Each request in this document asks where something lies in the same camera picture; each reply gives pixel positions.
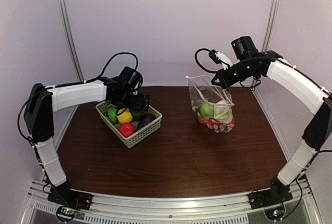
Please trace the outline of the green toy lime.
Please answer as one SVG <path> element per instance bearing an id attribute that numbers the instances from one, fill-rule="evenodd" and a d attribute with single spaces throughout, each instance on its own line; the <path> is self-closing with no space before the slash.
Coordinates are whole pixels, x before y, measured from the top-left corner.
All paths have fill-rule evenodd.
<path id="1" fill-rule="evenodd" d="M 203 103 L 199 107 L 199 113 L 202 118 L 213 118 L 214 106 L 208 103 Z"/>

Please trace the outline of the yellow orange toy fruit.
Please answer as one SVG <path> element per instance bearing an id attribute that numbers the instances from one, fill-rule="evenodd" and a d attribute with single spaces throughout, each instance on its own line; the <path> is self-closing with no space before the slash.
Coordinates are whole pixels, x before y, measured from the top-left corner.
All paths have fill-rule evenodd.
<path id="1" fill-rule="evenodd" d="M 128 108 L 122 108 L 117 112 L 117 119 L 120 124 L 130 123 L 133 120 L 133 116 Z"/>

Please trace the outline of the clear zip top bag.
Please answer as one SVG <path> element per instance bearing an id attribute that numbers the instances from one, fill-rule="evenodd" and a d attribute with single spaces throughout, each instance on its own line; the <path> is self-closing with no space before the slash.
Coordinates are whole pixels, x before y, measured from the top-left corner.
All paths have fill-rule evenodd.
<path id="1" fill-rule="evenodd" d="M 212 76 L 185 76 L 188 82 L 191 109 L 198 121 L 216 133 L 234 128 L 231 94 L 211 83 Z"/>

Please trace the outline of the white toy cauliflower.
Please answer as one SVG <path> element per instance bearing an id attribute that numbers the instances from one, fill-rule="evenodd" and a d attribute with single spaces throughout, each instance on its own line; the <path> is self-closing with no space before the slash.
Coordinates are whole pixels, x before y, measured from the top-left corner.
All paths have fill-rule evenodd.
<path id="1" fill-rule="evenodd" d="M 221 100 L 214 105 L 214 119 L 222 124 L 229 124 L 233 120 L 231 106 Z"/>

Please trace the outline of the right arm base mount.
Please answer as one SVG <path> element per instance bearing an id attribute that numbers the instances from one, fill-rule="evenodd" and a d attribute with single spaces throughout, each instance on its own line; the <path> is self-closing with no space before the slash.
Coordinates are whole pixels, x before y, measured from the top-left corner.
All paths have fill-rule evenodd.
<path id="1" fill-rule="evenodd" d="M 293 199 L 290 192 L 290 184 L 284 185 L 277 176 L 270 182 L 270 188 L 265 190 L 253 190 L 248 194 L 251 209 L 282 204 Z"/>

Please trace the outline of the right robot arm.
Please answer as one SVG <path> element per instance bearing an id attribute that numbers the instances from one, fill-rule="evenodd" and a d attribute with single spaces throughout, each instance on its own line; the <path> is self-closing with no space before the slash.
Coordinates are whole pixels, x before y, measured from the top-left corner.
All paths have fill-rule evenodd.
<path id="1" fill-rule="evenodd" d="M 259 51 L 249 36 L 233 40 L 231 46 L 236 62 L 231 62 L 220 51 L 209 51 L 214 63 L 222 65 L 214 72 L 213 85 L 227 89 L 248 78 L 259 80 L 265 77 L 293 96 L 309 118 L 298 148 L 272 179 L 266 192 L 266 200 L 277 204 L 289 191 L 290 184 L 309 168 L 331 134 L 331 92 L 277 52 Z"/>

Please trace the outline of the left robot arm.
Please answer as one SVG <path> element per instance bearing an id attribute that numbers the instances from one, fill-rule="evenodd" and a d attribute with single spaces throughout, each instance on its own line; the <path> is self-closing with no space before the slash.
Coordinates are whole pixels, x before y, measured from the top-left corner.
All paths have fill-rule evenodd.
<path id="1" fill-rule="evenodd" d="M 118 113 L 130 108 L 148 110 L 149 96 L 139 92 L 142 84 L 142 74 L 126 66 L 114 78 L 99 75 L 90 80 L 57 86 L 45 86 L 42 83 L 33 85 L 22 108 L 29 133 L 27 140 L 34 149 L 55 198 L 63 205 L 72 204 L 75 195 L 70 190 L 55 148 L 53 114 L 68 107 L 102 101 L 117 106 Z"/>

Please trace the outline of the red orange toy carrot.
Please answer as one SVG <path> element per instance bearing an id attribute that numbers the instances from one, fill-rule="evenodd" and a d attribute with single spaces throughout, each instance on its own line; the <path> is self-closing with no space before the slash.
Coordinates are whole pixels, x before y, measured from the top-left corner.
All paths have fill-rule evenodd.
<path id="1" fill-rule="evenodd" d="M 234 123 L 222 123 L 214 118 L 199 118 L 199 122 L 216 133 L 228 133 L 234 128 Z"/>

